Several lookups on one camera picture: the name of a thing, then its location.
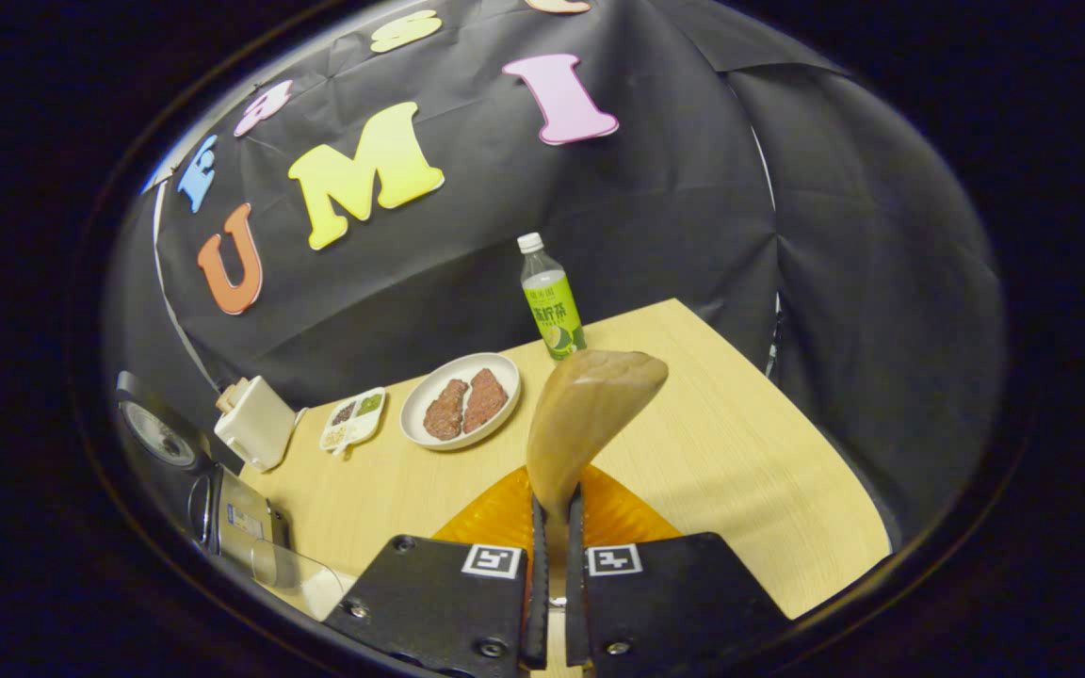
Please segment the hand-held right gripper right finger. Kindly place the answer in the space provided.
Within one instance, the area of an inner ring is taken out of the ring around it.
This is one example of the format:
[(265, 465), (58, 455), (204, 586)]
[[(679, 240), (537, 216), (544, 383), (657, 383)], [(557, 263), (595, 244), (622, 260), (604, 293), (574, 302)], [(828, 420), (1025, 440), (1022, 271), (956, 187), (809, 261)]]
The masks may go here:
[(569, 527), (565, 662), (586, 677), (704, 677), (791, 626), (718, 533), (680, 535), (598, 468)]

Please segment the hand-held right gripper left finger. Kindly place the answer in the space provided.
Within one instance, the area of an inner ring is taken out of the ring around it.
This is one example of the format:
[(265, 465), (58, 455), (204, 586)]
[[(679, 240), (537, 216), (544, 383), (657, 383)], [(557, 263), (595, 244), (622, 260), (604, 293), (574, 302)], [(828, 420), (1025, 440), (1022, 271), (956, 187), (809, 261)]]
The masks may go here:
[(405, 664), (454, 677), (547, 666), (546, 515), (516, 469), (434, 538), (397, 535), (326, 626)]

